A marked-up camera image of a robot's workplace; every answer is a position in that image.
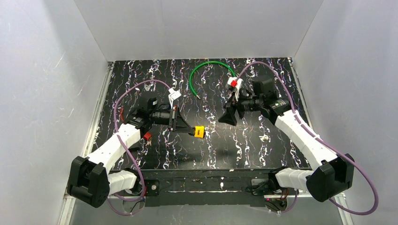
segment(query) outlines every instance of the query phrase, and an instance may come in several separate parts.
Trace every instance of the wire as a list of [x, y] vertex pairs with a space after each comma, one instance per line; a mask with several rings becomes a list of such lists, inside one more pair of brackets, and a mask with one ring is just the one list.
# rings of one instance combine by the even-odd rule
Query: wire
[[189, 80], [188, 80], [189, 88], [191, 89], [192, 93], [193, 93], [198, 99], [200, 99], [200, 97], [198, 96], [198, 94], [196, 93], [196, 91], [193, 89], [193, 86], [192, 86], [192, 76], [193, 76], [193, 74], [195, 73], [196, 70], [198, 70], [198, 69], [201, 68], [202, 66], [205, 66], [205, 65], [208, 65], [208, 64], [219, 64], [219, 65], [221, 65], [221, 66], [227, 68], [227, 69], [231, 72], [232, 76], [236, 76], [235, 72], [231, 69], [231, 67], [229, 67], [227, 64], [225, 64], [225, 63], [223, 63], [223, 62], [208, 61], [208, 62], [204, 62], [204, 63], [199, 64], [197, 67], [195, 67], [195, 68], [193, 69], [193, 71], [192, 71], [191, 74], [189, 75]]
[[122, 120], [122, 123], [124, 123], [124, 119], [123, 119], [123, 107], [120, 109], [120, 119]]
[[283, 210], [283, 211], [280, 211], [281, 213], [288, 212], [288, 211], [290, 211], [290, 210], [293, 208], [293, 206], [296, 204], [298, 193], [299, 193], [299, 190], [296, 190], [296, 193], [295, 193], [295, 195], [294, 195], [293, 203], [292, 203], [287, 209], [285, 209], [285, 210]]
[[282, 191], [281, 197], [279, 198], [280, 200], [282, 200], [284, 194], [285, 194], [285, 190]]
[[248, 186], [246, 189], [249, 188], [249, 189], [251, 189], [251, 191], [247, 191], [247, 190], [246, 190], [246, 192], [250, 192], [250, 193], [256, 192], [256, 191], [258, 191], [262, 186], [264, 186], [264, 185], [266, 185], [266, 184], [267, 184], [267, 183], [264, 182], [263, 184], [261, 184], [258, 188], [254, 189], [254, 190], [253, 190], [253, 186]]
[[111, 204], [111, 201], [109, 200], [109, 198], [107, 198], [107, 202], [108, 202], [108, 205], [109, 205], [109, 207], [111, 208], [111, 210], [112, 210], [113, 212], [115, 212], [115, 213], [121, 215], [121, 216], [132, 216], [132, 215], [134, 215], [134, 214], [140, 212], [140, 211], [144, 208], [144, 207], [142, 207], [142, 208], [138, 209], [138, 210], [135, 211], [135, 212], [124, 213], [124, 212], [120, 212], [120, 211], [118, 211], [117, 209], [115, 209], [115, 208], [113, 207], [113, 205]]
[[[116, 134], [117, 138], [119, 139], [120, 144], [123, 146], [124, 150], [126, 151], [128, 157], [132, 160], [134, 166], [135, 166], [136, 169], [137, 169], [137, 172], [138, 172], [139, 178], [140, 178], [140, 180], [141, 180], [141, 184], [142, 184], [142, 187], [141, 187], [142, 190], [145, 190], [144, 176], [142, 175], [142, 172], [141, 172], [141, 170], [140, 170], [140, 168], [139, 168], [139, 166], [138, 166], [138, 164], [137, 164], [137, 161], [135, 160], [135, 158], [133, 157], [133, 155], [132, 155], [131, 152], [129, 151], [129, 148], [128, 148], [128, 147], [126, 146], [126, 144], [123, 142], [122, 138], [117, 134], [117, 133], [119, 132], [119, 127], [118, 127], [118, 125], [117, 125], [117, 113], [116, 113], [116, 109], [117, 109], [117, 106], [119, 105], [119, 103], [120, 103], [120, 101], [121, 101], [121, 99], [122, 99], [123, 97], [125, 97], [128, 93], [130, 93], [130, 91], [134, 90], [134, 89], [135, 89], [136, 87], [138, 87], [139, 85], [142, 85], [142, 84], [147, 83], [147, 82], [159, 82], [159, 83], [162, 83], [163, 85], [165, 85], [165, 86], [167, 87], [167, 89], [170, 89], [170, 86], [168, 86], [165, 82], [160, 81], [160, 80], [154, 80], [154, 79], [152, 79], [152, 80], [143, 81], [143, 82], [137, 83], [137, 84], [134, 85], [132, 88], [128, 89], [124, 94], [122, 94], [122, 96], [120, 96], [120, 97], [117, 99], [117, 101], [116, 101], [116, 103], [115, 103], [115, 105], [114, 105], [114, 108], [113, 108], [113, 119], [114, 119], [114, 123], [115, 123], [115, 134]], [[125, 197], [120, 196], [120, 195], [118, 195], [118, 194], [114, 194], [114, 195], [115, 195], [116, 197], [118, 197], [118, 198], [124, 200], [124, 201], [127, 201], [127, 202], [135, 202], [135, 201], [139, 201], [140, 199], [142, 199], [142, 198], [144, 197], [145, 191], [142, 192], [141, 195], [140, 195], [138, 198], [136, 198], [136, 199], [128, 199], [128, 198], [125, 198]], [[133, 214], [131, 214], [131, 213], [127, 213], [127, 214], [126, 214], [126, 213], [122, 213], [122, 212], [117, 211], [117, 210], [112, 206], [112, 204], [110, 203], [109, 199], [108, 199], [108, 204], [109, 204], [109, 207], [112, 209], [112, 211], [114, 211], [114, 212], [116, 212], [117, 214], [122, 215], [122, 216], [133, 215], [133, 214], [135, 214], [135, 213], [137, 213], [137, 212], [139, 212], [139, 211], [141, 210], [141, 209], [140, 209], [140, 210], [138, 210], [137, 212], [134, 212]]]
[[138, 192], [138, 193], [134, 193], [134, 194], [132, 194], [133, 196], [137, 196], [137, 195], [140, 195], [142, 193], [142, 189]]
[[[260, 61], [255, 61], [252, 62], [248, 65], [245, 66], [245, 68], [243, 68], [242, 72], [240, 72], [239, 76], [237, 77], [237, 79], [239, 79], [242, 74], [252, 65], [255, 64], [261, 64], [264, 65], [266, 67], [268, 67], [277, 77], [277, 79], [279, 80], [279, 82], [281, 83], [283, 89], [286, 92], [286, 95], [289, 99], [290, 105], [291, 105], [291, 110], [293, 113], [296, 113], [296, 109], [294, 108], [294, 103], [293, 103], [293, 98], [291, 97], [289, 90], [287, 89], [286, 85], [284, 84], [284, 82], [282, 81], [282, 79], [279, 77], [278, 73], [276, 71], [274, 71], [272, 69], [272, 67], [270, 65], [268, 65], [265, 62], [260, 62]], [[299, 117], [297, 115], [294, 115], [294, 118], [297, 120], [297, 122], [299, 124], [301, 124], [301, 120], [299, 119]], [[373, 195], [375, 197], [375, 202], [373, 204], [373, 207], [371, 209], [369, 209], [368, 211], [365, 212], [356, 212], [350, 209], [347, 209], [339, 204], [337, 204], [333, 199], [329, 199], [329, 201], [331, 201], [333, 204], [335, 204], [337, 207], [341, 208], [342, 210], [352, 213], [354, 215], [359, 215], [359, 216], [364, 216], [364, 215], [369, 215], [371, 213], [373, 213], [374, 211], [376, 211], [378, 205], [379, 205], [379, 194], [377, 193], [376, 187], [373, 184], [373, 182], [370, 180], [369, 176], [365, 173], [365, 171], [362, 169], [361, 166], [359, 166], [358, 164], [356, 164], [354, 161], [352, 161], [350, 158], [348, 158], [347, 156], [345, 156], [343, 153], [341, 153], [340, 151], [338, 151], [337, 149], [333, 148], [331, 145], [329, 145], [328, 143], [324, 142], [322, 139], [320, 139], [319, 137], [316, 137], [315, 134], [313, 134], [304, 124], [300, 125], [309, 135], [311, 135], [311, 137], [315, 138], [316, 141], [318, 141], [319, 143], [321, 143], [322, 145], [328, 147], [330, 150], [332, 150], [333, 152], [335, 152], [338, 156], [340, 156], [341, 158], [343, 158], [345, 161], [349, 162], [350, 164], [352, 164], [355, 168], [358, 169], [358, 171], [362, 174], [362, 176], [366, 179], [366, 181], [368, 182], [370, 188], [372, 188], [373, 191]]]
[[280, 211], [279, 207], [277, 207], [273, 202], [265, 200], [265, 202], [272, 204], [273, 206], [275, 206], [275, 211]]
[[289, 194], [289, 190], [288, 190], [288, 189], [286, 189], [286, 195], [285, 195], [285, 197], [284, 197], [284, 198], [282, 198], [282, 200], [286, 199], [288, 194]]
[[134, 204], [134, 206], [133, 206], [133, 208], [131, 208], [131, 211], [130, 211], [130, 213], [132, 213], [133, 212], [133, 210], [134, 210], [134, 208], [136, 207], [136, 205], [138, 204], [138, 203], [144, 203], [144, 201], [143, 200], [141, 200], [141, 201], [139, 201], [139, 202], [136, 202], [135, 204]]

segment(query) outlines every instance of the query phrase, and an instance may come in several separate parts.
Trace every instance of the yellow connector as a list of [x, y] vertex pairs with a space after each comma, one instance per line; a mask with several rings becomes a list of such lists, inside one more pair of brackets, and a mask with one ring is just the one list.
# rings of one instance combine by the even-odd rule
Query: yellow connector
[[203, 138], [205, 136], [205, 126], [195, 126], [195, 136]]

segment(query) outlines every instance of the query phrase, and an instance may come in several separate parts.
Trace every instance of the black bracket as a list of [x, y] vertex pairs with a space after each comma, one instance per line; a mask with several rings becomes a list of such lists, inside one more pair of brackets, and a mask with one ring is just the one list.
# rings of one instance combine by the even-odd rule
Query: black bracket
[[180, 108], [176, 105], [171, 109], [168, 128], [173, 132], [188, 133], [192, 136], [195, 134], [195, 129], [184, 120]]
[[276, 174], [279, 173], [281, 170], [284, 170], [284, 169], [286, 169], [286, 168], [287, 168], [286, 166], [282, 166], [282, 167], [279, 167], [279, 168], [277, 168], [277, 169], [271, 170], [271, 171], [268, 173], [268, 181], [267, 181], [267, 184], [268, 184], [268, 188], [269, 188], [271, 191], [276, 191], [276, 190], [281, 189], [281, 186], [279, 186], [279, 183], [278, 183], [278, 181], [276, 180]]
[[236, 107], [232, 104], [232, 101], [235, 100], [235, 94], [232, 93], [231, 98], [229, 98], [228, 102], [224, 105], [225, 113], [218, 119], [220, 123], [226, 123], [232, 126], [236, 126], [237, 119], [235, 117]]
[[[349, 154], [345, 156], [354, 161]], [[306, 182], [309, 193], [319, 202], [349, 189], [354, 176], [354, 166], [341, 157], [322, 163]]]
[[95, 164], [87, 158], [76, 157], [70, 167], [67, 193], [98, 208], [109, 195], [106, 168], [102, 163]]
[[146, 187], [145, 196], [153, 197], [153, 196], [159, 195], [159, 189], [160, 189], [159, 180], [144, 180], [144, 183], [145, 183], [145, 187]]

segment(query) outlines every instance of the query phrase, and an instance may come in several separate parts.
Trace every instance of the white wall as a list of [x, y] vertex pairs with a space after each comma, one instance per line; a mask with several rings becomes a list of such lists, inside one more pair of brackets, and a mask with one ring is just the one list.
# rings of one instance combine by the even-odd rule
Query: white wall
[[73, 0], [0, 3], [1, 224], [56, 224], [107, 62]]
[[108, 61], [287, 57], [323, 0], [75, 0]]
[[[311, 122], [350, 153], [380, 195], [378, 210], [355, 224], [397, 224], [398, 2], [325, 0], [294, 61]], [[372, 192], [359, 173], [349, 207], [368, 210]]]

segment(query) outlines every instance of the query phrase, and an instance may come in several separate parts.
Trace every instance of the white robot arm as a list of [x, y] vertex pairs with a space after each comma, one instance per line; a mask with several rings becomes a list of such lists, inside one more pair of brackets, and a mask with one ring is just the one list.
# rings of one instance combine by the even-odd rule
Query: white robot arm
[[117, 135], [128, 148], [141, 138], [150, 138], [148, 131], [153, 124], [167, 125], [172, 132], [204, 137], [204, 126], [189, 126], [181, 117], [177, 106], [158, 106], [157, 103], [157, 98], [152, 93], [142, 96], [138, 107], [129, 113], [118, 133], [113, 134], [86, 158], [76, 157], [73, 160], [67, 186], [69, 195], [97, 208], [109, 195], [134, 188], [138, 176], [133, 170], [126, 169], [109, 174], [115, 162], [125, 153]]
[[[350, 188], [353, 165], [320, 144], [301, 127], [304, 120], [292, 112], [289, 101], [277, 98], [274, 80], [270, 78], [253, 81], [253, 90], [254, 94], [234, 88], [232, 96], [224, 106], [225, 113], [218, 121], [236, 126], [236, 111], [240, 118], [243, 118], [247, 111], [260, 111], [293, 141], [312, 168], [300, 170], [281, 167], [273, 170], [268, 174], [268, 188], [273, 191], [287, 187], [300, 189], [309, 192], [320, 202]], [[240, 92], [239, 99], [236, 98], [235, 91]], [[315, 134], [306, 123], [304, 126]]]

